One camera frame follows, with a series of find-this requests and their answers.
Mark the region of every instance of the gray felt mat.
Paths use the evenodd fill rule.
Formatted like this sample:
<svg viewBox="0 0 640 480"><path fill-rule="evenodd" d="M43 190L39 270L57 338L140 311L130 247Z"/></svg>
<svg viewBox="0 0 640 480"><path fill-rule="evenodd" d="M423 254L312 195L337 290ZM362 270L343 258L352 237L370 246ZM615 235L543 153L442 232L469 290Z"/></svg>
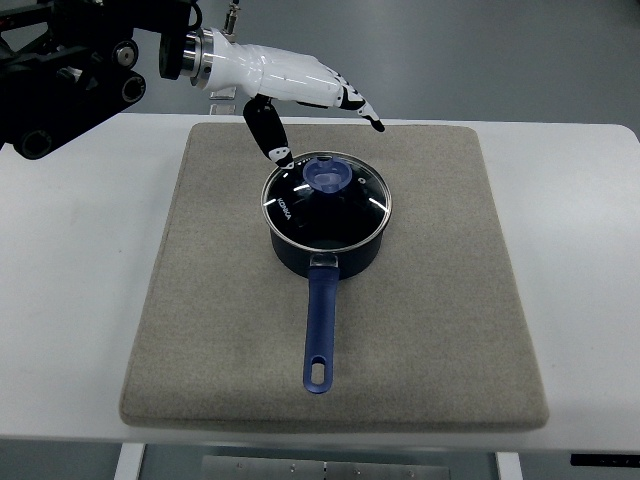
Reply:
<svg viewBox="0 0 640 480"><path fill-rule="evenodd" d="M394 211L378 257L338 288L335 367L302 386L307 282L272 251L272 170L243 124L191 132L131 354L131 425L255 432L541 427L548 411L473 130L287 127L294 153L370 163Z"/></svg>

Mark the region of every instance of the glass lid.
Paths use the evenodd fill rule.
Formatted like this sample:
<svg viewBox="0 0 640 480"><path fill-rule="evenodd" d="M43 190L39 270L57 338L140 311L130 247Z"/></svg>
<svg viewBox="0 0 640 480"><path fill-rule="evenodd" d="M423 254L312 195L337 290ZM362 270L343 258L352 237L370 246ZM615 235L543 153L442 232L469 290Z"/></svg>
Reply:
<svg viewBox="0 0 640 480"><path fill-rule="evenodd" d="M391 196L382 177L353 156L313 152L293 169L275 170L262 209L283 240L309 251L340 251L367 242L386 226Z"/></svg>

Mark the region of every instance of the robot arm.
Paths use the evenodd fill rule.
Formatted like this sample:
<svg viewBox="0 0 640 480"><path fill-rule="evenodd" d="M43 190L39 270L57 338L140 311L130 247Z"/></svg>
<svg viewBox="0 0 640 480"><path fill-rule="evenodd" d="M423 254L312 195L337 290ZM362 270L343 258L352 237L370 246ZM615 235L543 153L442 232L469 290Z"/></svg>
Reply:
<svg viewBox="0 0 640 480"><path fill-rule="evenodd" d="M0 147L13 143L24 157L41 158L139 101L142 76L134 28L162 34L160 75L191 78L202 90L239 86L252 99L244 118L263 153L281 168L293 157L275 98L357 111L384 126L371 105L340 74L315 57L235 43L238 0L222 31L201 29L197 0L38 0L35 7L0 13L4 30L47 22L42 37L13 51L0 38ZM189 24L192 11L195 24Z"/></svg>
<svg viewBox="0 0 640 480"><path fill-rule="evenodd" d="M195 57L183 72L203 90L240 86L247 95L292 100L313 107L357 110L376 130L384 130L371 105L342 75L310 55L260 45L231 43L220 31L193 36Z"/></svg>
<svg viewBox="0 0 640 480"><path fill-rule="evenodd" d="M252 97L243 115L258 146L280 168L293 168L284 127L271 99L357 111L384 131L380 117L342 75L310 55L228 41L214 28L189 34L182 75L202 90L239 86Z"/></svg>

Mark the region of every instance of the black robot mount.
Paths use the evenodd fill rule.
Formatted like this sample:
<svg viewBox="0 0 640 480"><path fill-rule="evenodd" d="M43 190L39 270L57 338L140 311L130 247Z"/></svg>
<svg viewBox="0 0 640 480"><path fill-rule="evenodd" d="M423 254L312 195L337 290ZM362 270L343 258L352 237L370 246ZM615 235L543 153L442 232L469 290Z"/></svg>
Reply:
<svg viewBox="0 0 640 480"><path fill-rule="evenodd" d="M53 0L0 12L0 147L38 159L138 102L134 29L161 34L159 67L177 79L187 33L202 22L197 0ZM47 30L14 50L2 33Z"/></svg>

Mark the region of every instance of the gray floor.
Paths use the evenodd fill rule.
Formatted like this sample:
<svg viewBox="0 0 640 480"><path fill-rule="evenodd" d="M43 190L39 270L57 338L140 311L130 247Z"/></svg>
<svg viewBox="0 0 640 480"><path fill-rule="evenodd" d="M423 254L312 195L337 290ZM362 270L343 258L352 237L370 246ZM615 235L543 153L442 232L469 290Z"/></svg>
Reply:
<svg viewBox="0 0 640 480"><path fill-rule="evenodd" d="M3 0L2 7L31 3ZM205 24L220 27L227 4L200 0ZM241 6L239 43L316 56L383 118L615 123L640 137L637 0L242 0ZM36 30L5 38L26 43ZM208 113L208 96L187 79L158 77L158 35L138 32L135 38L143 55L135 70L148 89L130 111ZM238 112L246 100L239 94L232 102ZM282 116L352 116L276 106ZM118 451L117 445L2 441L0 478L112 478ZM196 447L175 447L163 457L150 450L143 473L187 478L195 468L187 465L199 454ZM569 453L526 454L521 461L525 480L638 476L632 469L570 467ZM483 475L466 478L490 478Z"/></svg>

